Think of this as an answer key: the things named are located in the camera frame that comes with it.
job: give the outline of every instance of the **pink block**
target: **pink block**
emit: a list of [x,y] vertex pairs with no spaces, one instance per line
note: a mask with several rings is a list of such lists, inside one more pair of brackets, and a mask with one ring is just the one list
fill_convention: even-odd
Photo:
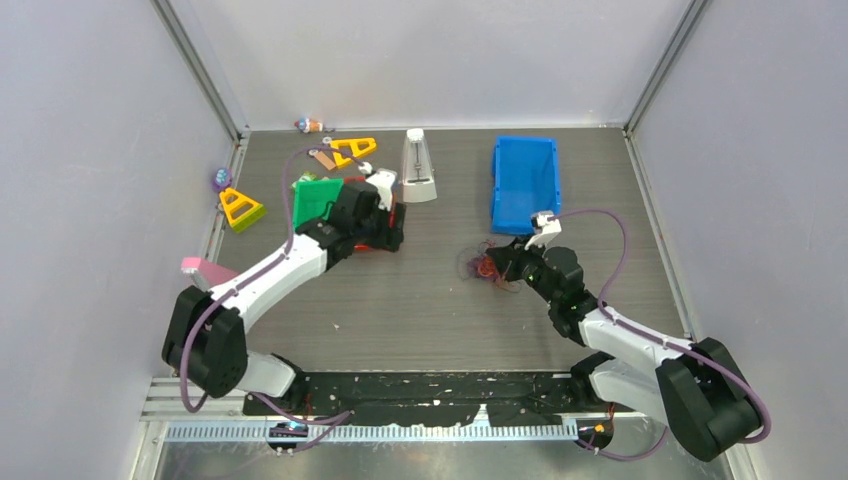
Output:
[[180,268],[187,275],[200,275],[210,287],[228,282],[238,276],[238,272],[222,267],[217,263],[207,262],[200,257],[184,258]]

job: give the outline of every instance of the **small figurine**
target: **small figurine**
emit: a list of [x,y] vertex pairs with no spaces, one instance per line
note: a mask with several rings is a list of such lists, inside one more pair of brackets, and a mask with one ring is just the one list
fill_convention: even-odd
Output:
[[212,188],[216,193],[223,192],[227,187],[233,184],[233,174],[227,168],[219,168],[212,177]]
[[292,190],[294,190],[300,182],[314,182],[315,180],[318,180],[318,175],[315,175],[312,172],[303,172],[303,175],[301,175],[300,178],[292,182]]
[[312,120],[311,118],[303,117],[300,120],[294,122],[295,128],[300,130],[303,133],[312,133],[312,132],[332,132],[332,128],[328,128],[321,122]]

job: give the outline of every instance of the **yellow plastic block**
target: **yellow plastic block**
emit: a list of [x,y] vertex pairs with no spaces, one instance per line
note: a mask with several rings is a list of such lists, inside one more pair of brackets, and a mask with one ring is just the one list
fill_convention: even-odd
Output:
[[224,214],[230,228],[236,233],[241,233],[253,222],[265,215],[265,205],[248,197],[234,188],[227,188],[218,194]]
[[[377,140],[373,138],[343,138],[333,140],[330,146],[341,150],[343,147],[350,148],[350,153],[356,158],[362,158],[377,150]],[[353,160],[344,157],[339,152],[333,152],[333,160],[336,162],[336,167],[344,168],[351,164]]]

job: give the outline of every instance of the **green block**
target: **green block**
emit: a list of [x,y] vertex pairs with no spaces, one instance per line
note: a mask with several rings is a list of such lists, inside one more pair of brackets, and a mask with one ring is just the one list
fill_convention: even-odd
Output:
[[315,217],[323,216],[326,220],[330,213],[327,204],[339,198],[342,185],[344,180],[341,178],[299,182],[294,189],[294,213],[292,214],[294,228]]

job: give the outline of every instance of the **white metronome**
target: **white metronome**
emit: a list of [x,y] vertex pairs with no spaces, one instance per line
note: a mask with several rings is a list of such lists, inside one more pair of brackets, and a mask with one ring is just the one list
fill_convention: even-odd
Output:
[[406,131],[403,145],[403,201],[406,203],[429,202],[436,199],[436,181],[430,151],[424,139],[424,130],[413,128]]

